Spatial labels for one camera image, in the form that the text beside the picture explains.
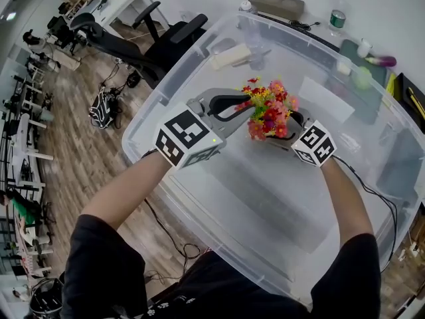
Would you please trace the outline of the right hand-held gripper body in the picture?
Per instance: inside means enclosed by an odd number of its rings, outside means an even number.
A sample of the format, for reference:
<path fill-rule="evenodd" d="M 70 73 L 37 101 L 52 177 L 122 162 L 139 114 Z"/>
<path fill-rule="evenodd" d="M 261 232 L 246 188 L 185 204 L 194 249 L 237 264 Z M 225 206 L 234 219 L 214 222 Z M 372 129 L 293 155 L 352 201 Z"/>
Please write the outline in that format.
<path fill-rule="evenodd" d="M 292 144 L 297 157 L 308 164 L 321 167 L 337 150 L 328 130 L 317 120 Z"/>

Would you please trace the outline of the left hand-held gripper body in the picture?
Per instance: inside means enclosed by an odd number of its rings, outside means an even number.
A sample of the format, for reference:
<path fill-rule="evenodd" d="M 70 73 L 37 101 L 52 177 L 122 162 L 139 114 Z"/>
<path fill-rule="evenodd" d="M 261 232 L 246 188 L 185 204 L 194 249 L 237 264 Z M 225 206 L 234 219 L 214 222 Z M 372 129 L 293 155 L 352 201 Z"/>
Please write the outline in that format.
<path fill-rule="evenodd" d="M 227 145 L 224 122 L 217 116 L 228 107 L 225 95 L 176 104 L 155 131 L 155 149 L 176 170 L 209 160 Z"/>

